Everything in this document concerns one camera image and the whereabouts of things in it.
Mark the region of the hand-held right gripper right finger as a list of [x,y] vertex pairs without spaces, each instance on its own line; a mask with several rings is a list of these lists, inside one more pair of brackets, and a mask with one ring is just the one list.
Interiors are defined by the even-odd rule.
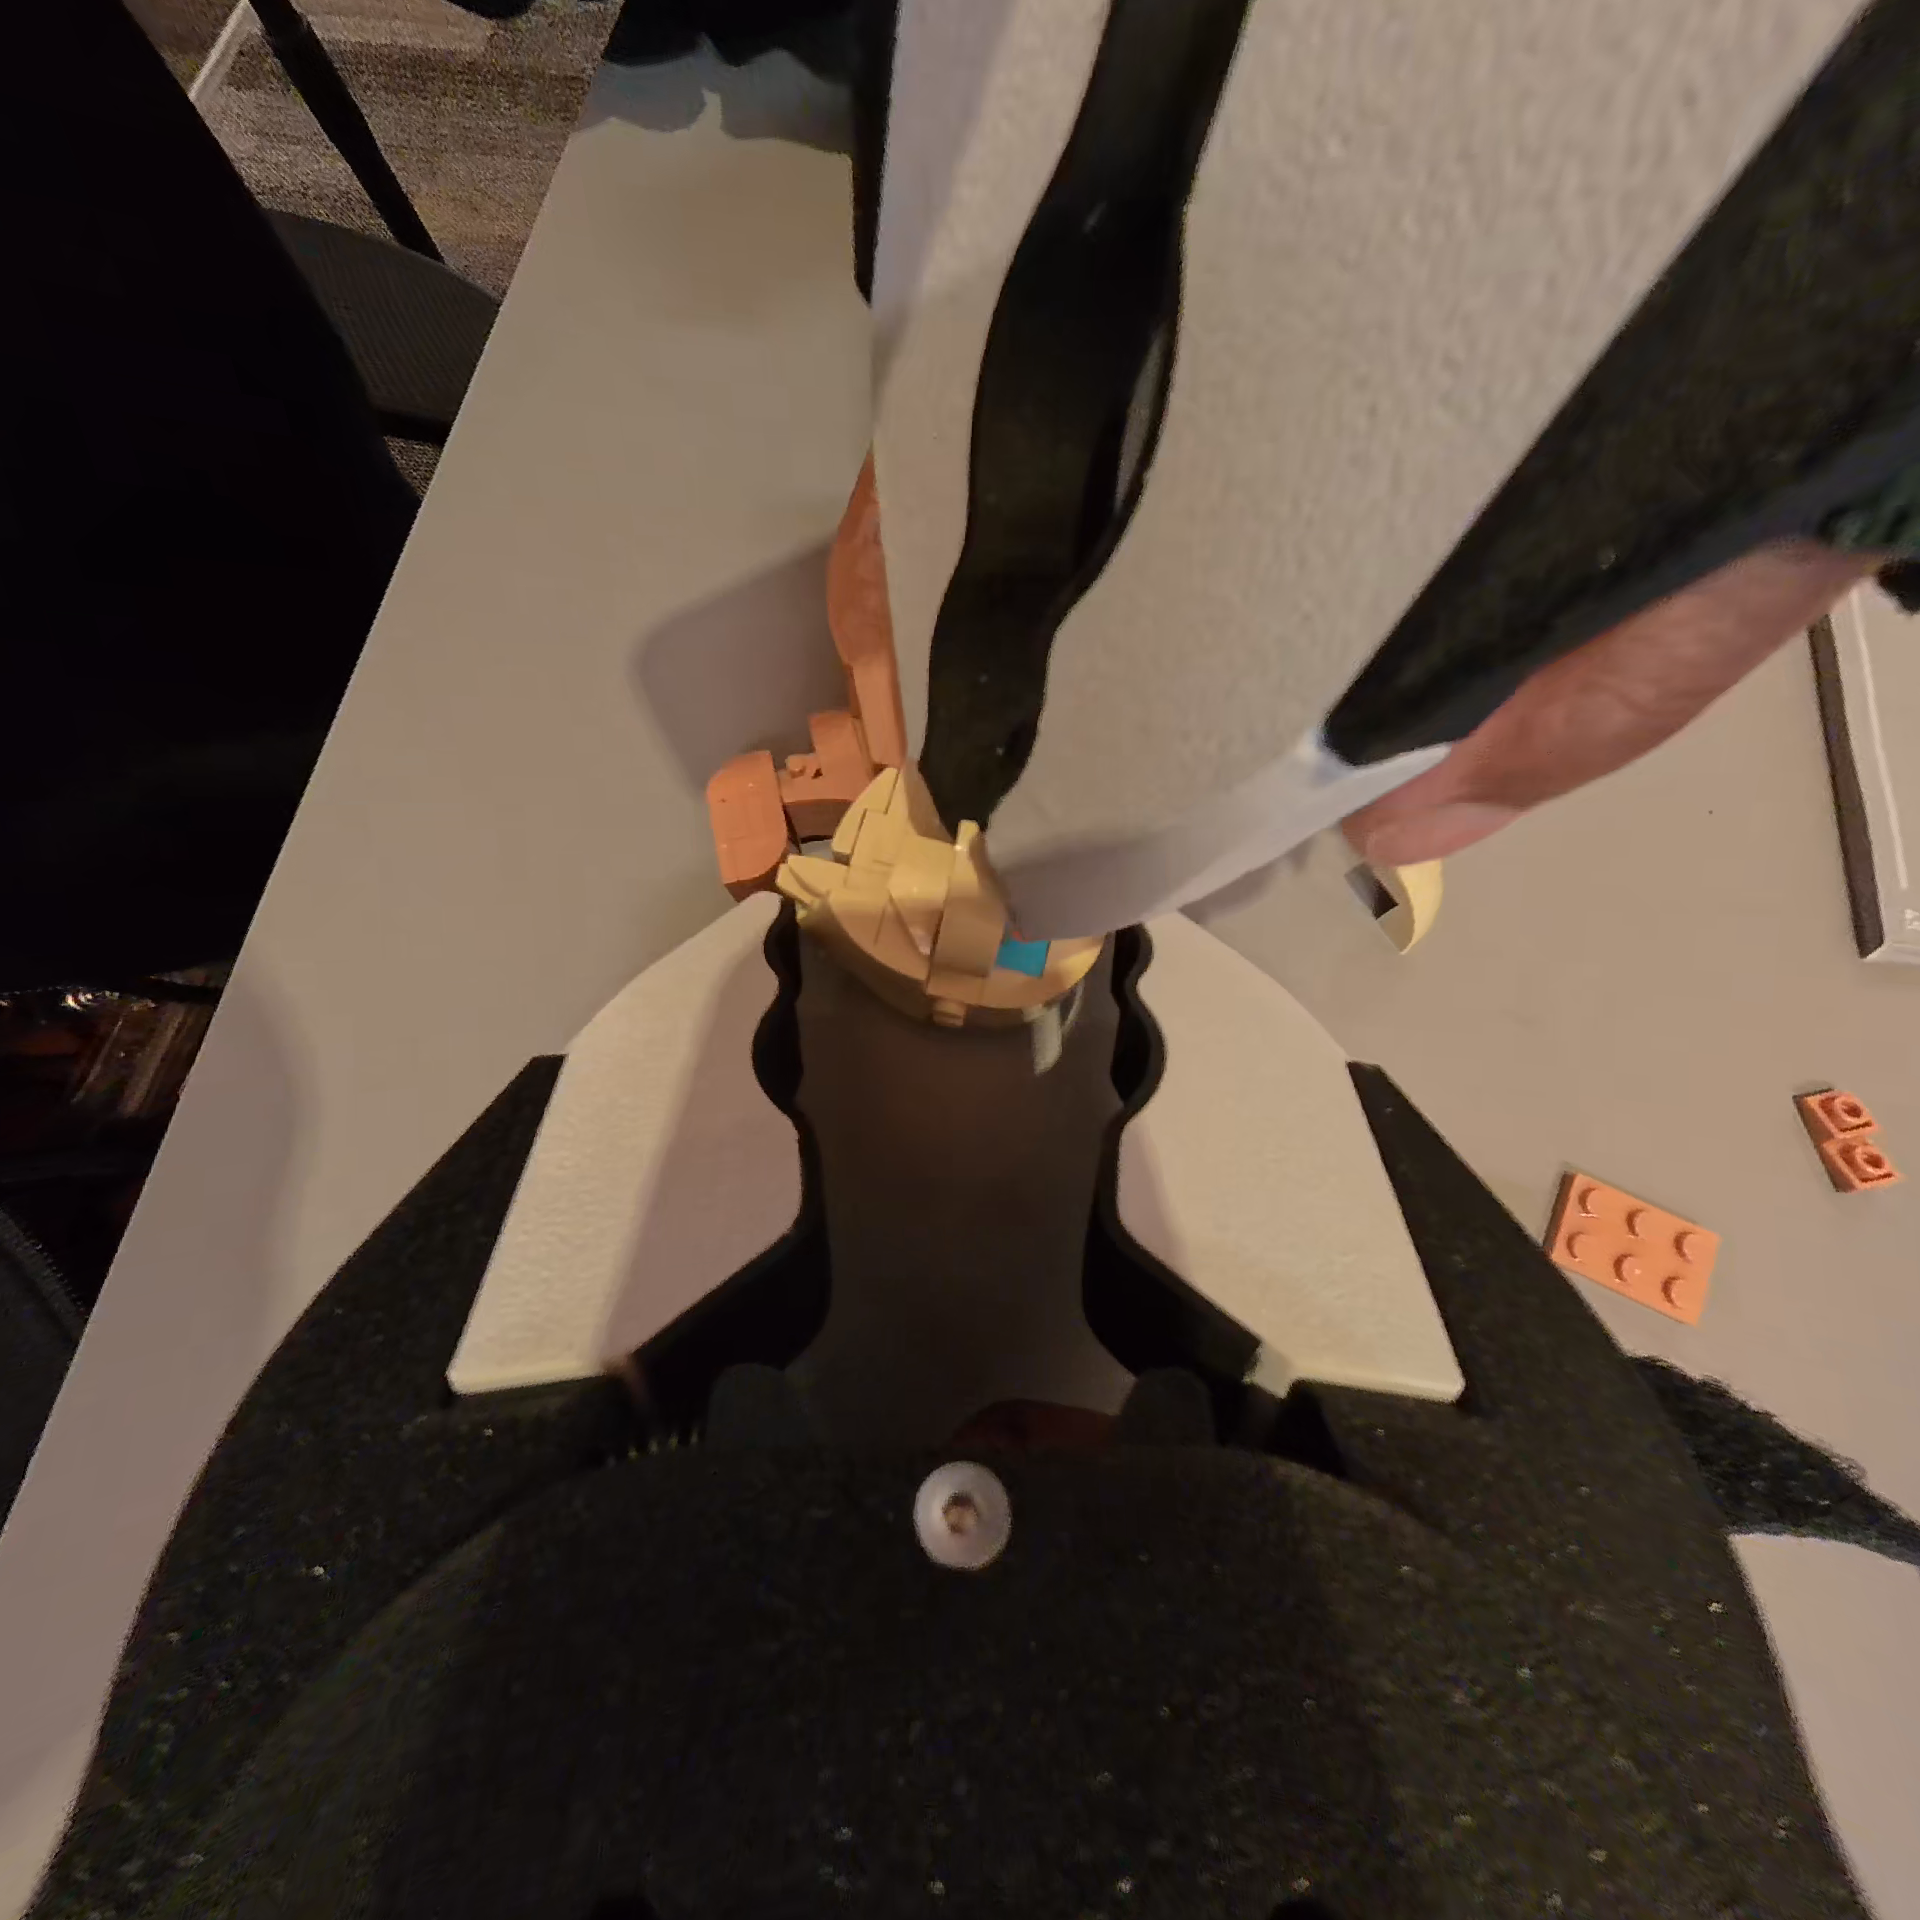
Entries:
[[1084,1313],[1128,1373],[1222,1402],[1295,1384],[1454,1402],[1463,1373],[1349,1054],[1189,918],[1112,936],[1117,1111]]

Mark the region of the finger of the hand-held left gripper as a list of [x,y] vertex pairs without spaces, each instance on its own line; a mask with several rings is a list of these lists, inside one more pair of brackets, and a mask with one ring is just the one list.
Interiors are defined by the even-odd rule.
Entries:
[[1862,11],[959,7],[959,815],[1024,936],[1445,753],[1332,711]]
[[983,824],[1132,824],[1135,672],[1069,632],[1135,515],[1138,3],[900,3],[880,181],[874,461],[907,747]]

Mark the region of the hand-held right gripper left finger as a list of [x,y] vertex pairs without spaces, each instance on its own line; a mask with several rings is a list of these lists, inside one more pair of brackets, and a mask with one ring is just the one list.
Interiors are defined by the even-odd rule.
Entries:
[[830,1251],[799,974],[790,906],[754,895],[574,1038],[447,1361],[456,1397],[596,1375],[709,1397],[810,1347]]

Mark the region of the tan curved brick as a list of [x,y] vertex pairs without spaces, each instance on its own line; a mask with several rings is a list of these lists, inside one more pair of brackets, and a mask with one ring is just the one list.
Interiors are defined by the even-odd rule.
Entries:
[[1408,866],[1357,862],[1347,871],[1347,881],[1396,953],[1408,953],[1426,936],[1445,899],[1439,859]]

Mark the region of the tan and brown brick model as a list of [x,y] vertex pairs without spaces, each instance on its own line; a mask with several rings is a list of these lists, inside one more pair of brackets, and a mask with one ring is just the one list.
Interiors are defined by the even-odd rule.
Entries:
[[807,720],[803,751],[743,751],[709,777],[718,874],[734,899],[776,893],[803,935],[903,1016],[1020,1030],[1046,1074],[1102,941],[1026,939],[984,831],[947,826],[909,758],[874,456],[831,539],[824,611],[846,696]]

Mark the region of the grey desk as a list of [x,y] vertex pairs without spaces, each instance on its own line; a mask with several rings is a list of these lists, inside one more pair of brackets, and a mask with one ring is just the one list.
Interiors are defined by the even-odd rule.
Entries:
[[[4,1915],[77,1795],[181,1501],[319,1285],[512,1074],[722,906],[685,656],[804,603],[869,421],[848,162],[771,54],[666,126],[592,85],[4,1530]],[[1326,848],[1197,904],[1530,1226],[1563,1166],[1723,1234],[1699,1327],[1608,1299],[1916,1509],[1916,968],[1856,958],[1807,646],[1447,863],[1394,955]],[[1845,1088],[1903,1178],[1831,1189]]]

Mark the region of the person's left hand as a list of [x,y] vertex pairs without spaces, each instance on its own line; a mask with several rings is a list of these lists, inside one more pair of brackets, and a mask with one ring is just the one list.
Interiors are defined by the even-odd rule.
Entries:
[[1687,729],[1890,553],[1768,544],[1530,675],[1452,753],[1343,824],[1373,869],[1459,855]]

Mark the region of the reddish brown flat plate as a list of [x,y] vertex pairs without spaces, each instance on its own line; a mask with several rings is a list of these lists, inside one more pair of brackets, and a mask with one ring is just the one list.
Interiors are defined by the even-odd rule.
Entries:
[[1554,1194],[1543,1250],[1571,1274],[1691,1327],[1711,1294],[1722,1237],[1571,1168]]

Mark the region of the grey instruction booklet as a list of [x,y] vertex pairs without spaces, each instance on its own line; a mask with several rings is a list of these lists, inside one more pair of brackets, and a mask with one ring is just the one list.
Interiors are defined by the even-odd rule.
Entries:
[[1856,953],[1918,968],[1918,621],[1862,583],[1807,632]]

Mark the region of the small reddish brown plate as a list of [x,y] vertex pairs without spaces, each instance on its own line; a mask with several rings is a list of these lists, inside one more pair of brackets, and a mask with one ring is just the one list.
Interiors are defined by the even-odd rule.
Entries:
[[1878,1118],[1861,1095],[1818,1088],[1797,1095],[1792,1105],[1835,1193],[1875,1193],[1903,1178],[1882,1137]]

